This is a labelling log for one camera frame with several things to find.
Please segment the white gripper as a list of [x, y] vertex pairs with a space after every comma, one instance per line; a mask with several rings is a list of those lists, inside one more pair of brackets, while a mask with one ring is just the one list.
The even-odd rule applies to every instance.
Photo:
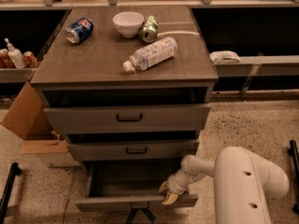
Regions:
[[173, 204], [178, 196], [184, 193], [187, 187], [196, 182], [199, 177], [200, 175], [189, 174], [182, 168], [171, 174], [158, 190], [160, 194], [166, 194], [163, 205]]

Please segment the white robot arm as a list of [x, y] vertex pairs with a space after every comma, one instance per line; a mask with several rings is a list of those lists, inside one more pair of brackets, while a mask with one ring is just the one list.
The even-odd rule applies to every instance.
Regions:
[[159, 188], [163, 204], [173, 204], [189, 185], [207, 176], [213, 178], [216, 224], [272, 224], [267, 202], [284, 198], [290, 186], [275, 163], [243, 147], [227, 147], [214, 161], [184, 156]]

